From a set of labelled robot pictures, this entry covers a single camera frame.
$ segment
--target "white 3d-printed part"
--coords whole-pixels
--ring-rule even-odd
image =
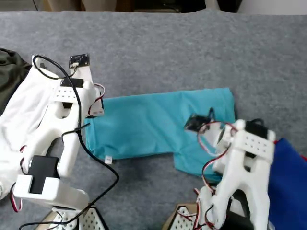
[[[181,207],[178,209],[178,211],[184,215],[191,215],[186,207]],[[189,217],[192,221],[189,221],[187,218],[176,214],[176,217],[173,221],[172,226],[169,228],[169,230],[192,230],[193,224],[195,221],[195,216]]]
[[[56,215],[53,221],[60,222],[61,217]],[[56,224],[51,224],[49,228],[57,226]],[[54,228],[54,230],[74,230],[72,224],[59,225]],[[105,227],[96,211],[95,208],[90,208],[86,215],[83,217],[82,221],[79,219],[79,230],[105,230]]]

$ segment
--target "black wire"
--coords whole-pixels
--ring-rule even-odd
[[[253,119],[251,120],[251,122],[254,122],[254,123],[260,123],[262,126],[264,126],[264,120],[261,119],[261,118],[256,118],[256,119]]]
[[[81,144],[81,146],[83,147],[83,149],[85,150],[85,152],[90,156],[92,157],[95,161],[97,161],[98,163],[100,163],[101,165],[105,166],[106,168],[108,168],[115,176],[116,176],[116,180],[113,182],[113,184],[111,186],[109,186],[102,194],[100,194],[99,196],[97,196],[91,203],[88,204],[88,206],[86,206],[81,212],[79,212],[75,217],[73,217],[72,219],[66,221],[66,222],[56,222],[56,221],[45,221],[45,222],[31,222],[31,223],[26,223],[26,224],[23,224],[19,227],[19,230],[21,230],[22,228],[26,227],[26,226],[30,226],[30,225],[37,225],[37,224],[61,224],[61,225],[65,225],[65,224],[69,224],[71,222],[73,222],[74,220],[78,219],[79,216],[81,216],[84,212],[86,212],[92,205],[94,205],[97,200],[99,200],[100,198],[102,198],[108,191],[110,191],[116,184],[117,182],[119,181],[119,174],[109,165],[105,164],[102,160],[100,160],[99,158],[97,158],[96,156],[94,156],[90,150],[86,147],[85,143],[83,142],[82,140],[82,135],[81,135],[81,129],[82,129],[82,126],[81,126],[81,116],[82,116],[82,110],[81,110],[81,101],[80,101],[80,98],[79,98],[79,95],[78,95],[78,92],[76,90],[76,87],[73,85],[71,79],[69,78],[69,75],[67,74],[67,72],[63,69],[62,66],[60,66],[57,62],[55,62],[54,60],[51,60],[49,59],[48,57],[45,57],[43,55],[35,55],[33,57],[33,63],[35,65],[35,60],[36,58],[42,58],[46,61],[49,61],[51,64],[53,64],[54,66],[58,67],[59,70],[61,70],[61,72],[65,75],[65,77],[67,78],[67,80],[69,81],[75,95],[76,95],[76,99],[77,99],[77,102],[78,102],[78,107],[79,107],[79,110],[78,110],[78,114],[79,114],[79,117],[78,117],[78,128],[76,129],[76,131],[74,130],[74,132],[76,132],[78,134],[78,138],[79,138],[79,142]],[[42,71],[40,71],[40,73],[42,73],[44,76],[48,77],[48,78],[51,78],[51,79],[54,79],[50,76],[48,76],[47,74],[44,74]]]
[[[57,212],[57,214],[61,217],[61,222],[62,222],[63,221],[63,216],[59,212]],[[48,228],[48,229],[45,229],[45,230],[52,230],[52,229],[57,228],[58,226],[59,226],[59,224],[54,226],[54,227],[52,227],[52,228]]]
[[[47,74],[45,74],[43,71],[41,71],[41,69],[39,67],[37,67],[36,65],[36,59],[37,58],[41,58],[41,59],[44,59],[46,61],[49,61],[52,65],[56,66],[57,68],[59,68],[65,75],[65,77],[58,77],[58,78],[54,78],[54,77],[51,77]],[[34,67],[41,73],[43,74],[46,78],[49,78],[49,79],[52,79],[52,80],[57,80],[57,79],[64,79],[66,78],[66,75],[68,76],[68,74],[66,73],[66,71],[62,68],[62,66],[60,66],[57,62],[51,60],[50,58],[46,57],[46,56],[43,56],[43,55],[35,55],[34,58],[33,58],[33,65]]]
[[[84,126],[81,126],[80,128],[75,128],[74,130],[67,131],[67,132],[63,133],[62,136],[61,136],[62,142],[64,142],[64,141],[63,141],[63,136],[65,136],[66,134],[69,134],[69,133],[76,133],[77,131],[79,131],[79,130],[81,130],[81,129],[87,127],[87,126],[89,126],[90,124],[91,124],[91,123],[87,123],[87,124],[85,124]]]
[[[36,11],[38,11],[38,7],[37,7],[37,5],[36,5],[35,1],[34,1],[34,0],[32,0],[32,2],[33,2],[33,4],[34,4],[34,7],[35,7]]]

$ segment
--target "teal cloth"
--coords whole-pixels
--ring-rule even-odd
[[[196,133],[185,131],[191,114],[234,122],[234,98],[229,89],[204,89],[104,99],[105,115],[87,118],[86,145],[100,159],[174,153],[175,167],[200,175],[212,157],[198,145]],[[209,179],[218,180],[212,169]]]

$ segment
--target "small label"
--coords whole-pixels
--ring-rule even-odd
[[[113,158],[111,156],[106,156],[105,163],[106,164],[112,164],[112,160],[113,160]]]

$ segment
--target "dark green cloth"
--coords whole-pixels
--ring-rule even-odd
[[[0,115],[30,68],[18,53],[0,48]]]

